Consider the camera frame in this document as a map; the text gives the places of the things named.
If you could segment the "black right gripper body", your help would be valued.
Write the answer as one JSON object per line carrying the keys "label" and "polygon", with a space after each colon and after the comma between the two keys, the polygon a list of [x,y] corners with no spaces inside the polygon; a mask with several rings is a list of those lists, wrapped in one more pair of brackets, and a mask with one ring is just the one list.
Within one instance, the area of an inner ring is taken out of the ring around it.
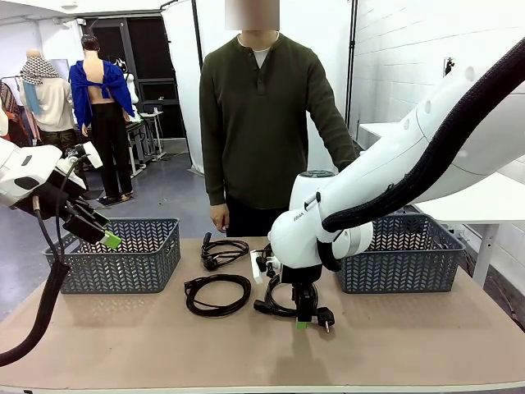
{"label": "black right gripper body", "polygon": [[297,300],[296,289],[304,288],[310,293],[314,293],[314,283],[322,275],[322,265],[315,265],[306,268],[290,268],[283,266],[281,270],[281,283],[292,285],[292,300]]}

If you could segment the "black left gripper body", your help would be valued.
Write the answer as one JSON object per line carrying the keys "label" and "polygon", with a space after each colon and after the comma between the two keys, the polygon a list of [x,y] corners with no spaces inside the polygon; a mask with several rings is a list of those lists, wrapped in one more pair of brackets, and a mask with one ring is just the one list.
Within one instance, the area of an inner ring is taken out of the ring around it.
{"label": "black left gripper body", "polygon": [[36,187],[31,196],[39,198],[40,212],[44,220],[58,217],[66,222],[79,199],[87,190],[83,181],[78,183],[72,177],[51,176],[41,186]]}

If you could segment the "person's right hand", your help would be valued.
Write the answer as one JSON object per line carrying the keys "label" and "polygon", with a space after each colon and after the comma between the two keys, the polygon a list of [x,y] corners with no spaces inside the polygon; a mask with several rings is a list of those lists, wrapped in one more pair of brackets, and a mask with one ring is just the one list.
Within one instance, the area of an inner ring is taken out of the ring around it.
{"label": "person's right hand", "polygon": [[227,232],[230,225],[230,213],[226,204],[211,205],[210,218],[219,232]]}

